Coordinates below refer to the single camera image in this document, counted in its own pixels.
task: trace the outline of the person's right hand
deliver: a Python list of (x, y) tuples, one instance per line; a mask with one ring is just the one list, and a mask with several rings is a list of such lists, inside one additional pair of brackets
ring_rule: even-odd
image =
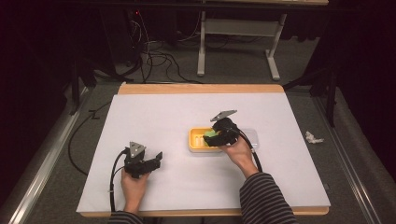
[(241, 136), (231, 146), (221, 146), (219, 148), (227, 153), (231, 161), (241, 169), (246, 178), (259, 172), (253, 163), (251, 149)]

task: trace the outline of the table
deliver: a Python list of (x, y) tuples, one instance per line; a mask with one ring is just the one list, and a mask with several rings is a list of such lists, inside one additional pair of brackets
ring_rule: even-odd
[[(258, 133), (263, 170), (273, 175), (293, 212), (327, 214), (329, 199), (282, 87), (231, 84), (122, 85), (109, 109), (77, 212), (85, 217), (110, 215), (112, 165), (135, 141), (147, 147), (147, 160), (163, 151), (162, 167), (149, 178), (140, 216), (239, 216), (242, 173), (222, 152), (197, 154), (188, 149), (189, 128), (210, 126), (211, 117), (228, 109), (238, 110), (231, 119), (239, 128)], [(114, 180), (116, 209), (124, 204), (119, 183), (120, 174)]]
[[(326, 6), (328, 0), (220, 0), (220, 2), (238, 2), (238, 3), (258, 3), (258, 4), (282, 4), (282, 5), (309, 5), (309, 6)], [(229, 19), (207, 19), (205, 11), (201, 12), (201, 41), (198, 54), (198, 71), (197, 75), (202, 77), (205, 74), (205, 35), (252, 35), (268, 36), (273, 41), (269, 49), (265, 49), (272, 79), (280, 80), (277, 71), (274, 54), (280, 35), (285, 25), (287, 14), (281, 14), (278, 21), (242, 21)]]

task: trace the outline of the yellow tray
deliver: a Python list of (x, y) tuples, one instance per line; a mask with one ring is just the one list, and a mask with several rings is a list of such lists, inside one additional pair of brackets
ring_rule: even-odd
[(218, 147), (209, 147), (204, 140), (205, 132), (210, 132), (210, 127), (192, 128), (189, 133), (189, 147), (192, 152), (221, 152)]

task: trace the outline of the striped shirt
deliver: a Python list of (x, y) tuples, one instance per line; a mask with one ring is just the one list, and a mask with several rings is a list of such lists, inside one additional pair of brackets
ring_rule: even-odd
[[(242, 219), (245, 224), (297, 223), (290, 206), (271, 175), (266, 173), (251, 175), (239, 194)], [(143, 220), (131, 213), (112, 213), (108, 224), (121, 223), (143, 224)]]

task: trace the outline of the black equipment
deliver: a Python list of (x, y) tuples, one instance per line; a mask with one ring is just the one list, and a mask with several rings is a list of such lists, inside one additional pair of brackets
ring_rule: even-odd
[(253, 155), (254, 161), (256, 162), (257, 169), (259, 172), (262, 172), (262, 165), (260, 163), (259, 157), (256, 154), (256, 151), (251, 145), (248, 137), (242, 132), (242, 130), (238, 129), (236, 124), (229, 118), (231, 114), (236, 113), (236, 110), (228, 110), (222, 111), (218, 115), (216, 115), (210, 121), (215, 121), (216, 123), (212, 126), (213, 131), (216, 132), (213, 136), (204, 135), (204, 140), (210, 147), (220, 147), (220, 146), (230, 146), (238, 141), (238, 137), (241, 136), (249, 146), (251, 150), (251, 154)]
[(125, 171), (130, 174), (133, 178), (139, 178), (139, 176), (150, 173), (161, 166), (161, 159), (163, 153), (160, 152), (154, 159), (144, 161), (146, 147), (131, 142), (130, 148), (125, 157)]
[(111, 171), (111, 178), (110, 178), (110, 206), (111, 212), (116, 211), (116, 206), (114, 204), (114, 176), (116, 175), (116, 166), (117, 162), (119, 161), (120, 157), (123, 154), (126, 154), (125, 157), (125, 172), (130, 174), (132, 178), (138, 179), (141, 175), (150, 173), (161, 166), (161, 160), (163, 159), (163, 153), (160, 152), (154, 159), (149, 161), (144, 161), (145, 157), (145, 149), (146, 147), (135, 143), (130, 142), (130, 147), (126, 147), (116, 158), (113, 165), (113, 170)]

